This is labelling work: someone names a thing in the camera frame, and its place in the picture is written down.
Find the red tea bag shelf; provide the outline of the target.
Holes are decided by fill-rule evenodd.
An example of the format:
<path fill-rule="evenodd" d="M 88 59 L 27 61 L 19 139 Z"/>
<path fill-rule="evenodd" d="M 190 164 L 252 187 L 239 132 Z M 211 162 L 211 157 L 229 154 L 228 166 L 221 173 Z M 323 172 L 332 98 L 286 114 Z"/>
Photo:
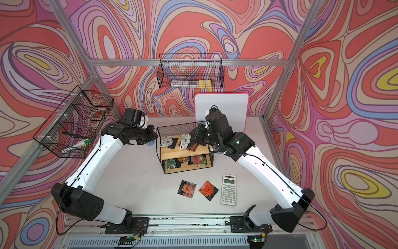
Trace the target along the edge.
<path fill-rule="evenodd" d="M 202 165 L 203 156 L 191 156 L 189 162 L 193 165 Z"/>
<path fill-rule="evenodd" d="M 192 152 L 196 152 L 198 147 L 199 147 L 198 143 L 189 144 L 188 147 L 187 147 L 187 150 L 188 151 L 192 151 Z"/>

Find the white patterned tea bag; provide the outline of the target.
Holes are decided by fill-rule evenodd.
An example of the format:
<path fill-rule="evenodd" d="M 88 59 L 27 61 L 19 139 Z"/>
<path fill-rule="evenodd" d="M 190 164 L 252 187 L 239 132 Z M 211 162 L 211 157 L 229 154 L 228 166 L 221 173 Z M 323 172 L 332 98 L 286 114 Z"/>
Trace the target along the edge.
<path fill-rule="evenodd" d="M 174 149 L 177 145 L 178 139 L 173 137 L 163 137 L 161 140 L 162 148 Z"/>

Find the red tea bag black edge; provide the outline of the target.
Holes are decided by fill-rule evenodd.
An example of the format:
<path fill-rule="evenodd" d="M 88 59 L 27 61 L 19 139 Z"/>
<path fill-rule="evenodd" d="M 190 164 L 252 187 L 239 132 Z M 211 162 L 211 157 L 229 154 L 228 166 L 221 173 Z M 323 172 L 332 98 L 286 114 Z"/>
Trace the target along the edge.
<path fill-rule="evenodd" d="M 185 196 L 187 198 L 192 199 L 195 189 L 196 189 L 196 184 L 182 180 L 181 184 L 179 186 L 177 194 Z"/>

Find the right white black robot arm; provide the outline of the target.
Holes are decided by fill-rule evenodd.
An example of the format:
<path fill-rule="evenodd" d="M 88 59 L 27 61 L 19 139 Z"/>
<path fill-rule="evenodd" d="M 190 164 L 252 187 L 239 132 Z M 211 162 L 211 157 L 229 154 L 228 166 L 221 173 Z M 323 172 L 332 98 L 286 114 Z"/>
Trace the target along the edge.
<path fill-rule="evenodd" d="M 302 189 L 290 181 L 247 134 L 233 131 L 227 116 L 215 105 L 190 134 L 195 143 L 211 146 L 214 153 L 224 154 L 251 172 L 277 201 L 269 212 L 273 222 L 285 232 L 295 230 L 315 198 L 310 188 Z"/>

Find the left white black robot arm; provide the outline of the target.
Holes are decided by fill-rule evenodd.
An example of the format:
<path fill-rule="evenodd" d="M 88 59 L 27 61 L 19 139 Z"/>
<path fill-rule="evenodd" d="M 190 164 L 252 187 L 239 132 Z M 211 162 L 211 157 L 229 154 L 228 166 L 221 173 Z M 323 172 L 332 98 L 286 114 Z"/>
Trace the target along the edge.
<path fill-rule="evenodd" d="M 100 140 L 77 171 L 64 184 L 51 190 L 59 211 L 85 221 L 132 226 L 131 211 L 104 201 L 93 194 L 104 170 L 124 145 L 145 145 L 157 139 L 153 125 L 129 128 L 111 123 L 101 132 Z"/>

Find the green tea bag lower shelf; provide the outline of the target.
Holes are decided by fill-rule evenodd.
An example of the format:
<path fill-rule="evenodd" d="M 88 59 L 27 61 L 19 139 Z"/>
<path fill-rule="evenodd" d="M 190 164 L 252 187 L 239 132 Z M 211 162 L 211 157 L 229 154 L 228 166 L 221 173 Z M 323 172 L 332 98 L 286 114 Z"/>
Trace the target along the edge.
<path fill-rule="evenodd" d="M 175 161 L 175 159 L 169 159 L 169 160 L 166 160 L 166 161 L 165 161 L 165 168 L 166 168 L 167 170 L 176 169 L 177 166 L 178 166 L 178 164 L 177 164 L 177 162 Z"/>

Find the yellow sticky notes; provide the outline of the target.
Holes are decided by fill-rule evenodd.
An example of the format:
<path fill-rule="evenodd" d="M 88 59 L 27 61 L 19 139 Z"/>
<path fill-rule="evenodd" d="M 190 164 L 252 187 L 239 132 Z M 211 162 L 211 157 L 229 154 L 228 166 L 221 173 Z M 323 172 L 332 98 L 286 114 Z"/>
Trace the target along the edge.
<path fill-rule="evenodd" d="M 198 80 L 198 88 L 199 89 L 211 89 L 212 81 L 200 79 L 200 80 Z"/>

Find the green marker in basket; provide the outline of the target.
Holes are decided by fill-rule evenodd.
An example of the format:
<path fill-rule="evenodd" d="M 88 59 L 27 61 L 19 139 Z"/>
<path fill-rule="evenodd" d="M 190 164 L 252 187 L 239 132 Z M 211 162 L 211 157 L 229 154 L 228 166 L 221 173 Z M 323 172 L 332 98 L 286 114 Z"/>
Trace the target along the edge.
<path fill-rule="evenodd" d="M 91 140 L 92 140 L 92 139 L 85 139 L 85 140 L 82 140 L 82 141 L 78 142 L 77 144 L 73 145 L 72 147 L 74 147 L 74 148 L 79 148 L 79 147 L 87 146 L 87 145 L 91 142 Z"/>

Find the white calculator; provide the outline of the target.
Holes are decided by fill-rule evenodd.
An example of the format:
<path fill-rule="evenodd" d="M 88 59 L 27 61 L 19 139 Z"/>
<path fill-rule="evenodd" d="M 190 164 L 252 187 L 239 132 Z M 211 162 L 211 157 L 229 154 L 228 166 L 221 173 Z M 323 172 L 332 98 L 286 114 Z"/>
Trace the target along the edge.
<path fill-rule="evenodd" d="M 236 206 L 236 176 L 223 174 L 221 186 L 221 204 Z"/>

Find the white board pink frame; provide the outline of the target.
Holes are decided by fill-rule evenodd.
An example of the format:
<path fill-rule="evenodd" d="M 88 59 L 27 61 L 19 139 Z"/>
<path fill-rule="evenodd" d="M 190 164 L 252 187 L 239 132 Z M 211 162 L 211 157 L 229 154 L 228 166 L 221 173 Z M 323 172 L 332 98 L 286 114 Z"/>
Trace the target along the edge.
<path fill-rule="evenodd" d="M 214 105 L 226 115 L 234 132 L 244 132 L 249 102 L 247 93 L 199 93 L 194 100 L 195 121 L 205 121 Z"/>

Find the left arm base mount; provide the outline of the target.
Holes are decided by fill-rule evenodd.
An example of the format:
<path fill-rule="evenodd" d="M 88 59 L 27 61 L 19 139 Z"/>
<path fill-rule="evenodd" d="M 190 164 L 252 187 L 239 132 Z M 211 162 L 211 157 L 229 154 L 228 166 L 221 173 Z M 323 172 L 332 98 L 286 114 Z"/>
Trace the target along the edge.
<path fill-rule="evenodd" d="M 128 215 L 121 224 L 105 225 L 106 234 L 146 234 L 149 227 L 148 217 L 133 217 Z"/>

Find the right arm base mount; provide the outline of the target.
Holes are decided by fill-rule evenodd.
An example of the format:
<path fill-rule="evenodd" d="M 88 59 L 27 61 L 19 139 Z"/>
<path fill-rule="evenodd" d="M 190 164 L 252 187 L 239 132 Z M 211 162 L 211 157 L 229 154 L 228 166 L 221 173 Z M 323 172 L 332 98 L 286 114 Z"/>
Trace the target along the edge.
<path fill-rule="evenodd" d="M 256 233 L 268 234 L 273 231 L 271 224 L 256 225 L 250 218 L 250 212 L 256 207 L 252 205 L 243 216 L 230 216 L 230 220 L 225 222 L 230 226 L 232 233 Z"/>

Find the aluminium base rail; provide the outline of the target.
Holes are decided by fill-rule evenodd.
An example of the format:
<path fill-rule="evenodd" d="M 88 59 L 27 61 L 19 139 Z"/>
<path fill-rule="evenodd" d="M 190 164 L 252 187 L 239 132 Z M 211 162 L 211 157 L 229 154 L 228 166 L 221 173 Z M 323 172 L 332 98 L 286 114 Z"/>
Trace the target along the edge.
<path fill-rule="evenodd" d="M 100 222 L 80 222 L 56 239 L 54 249 L 324 249 L 320 233 L 277 225 L 258 232 L 232 226 L 231 214 L 140 215 L 139 225 L 121 233 Z"/>

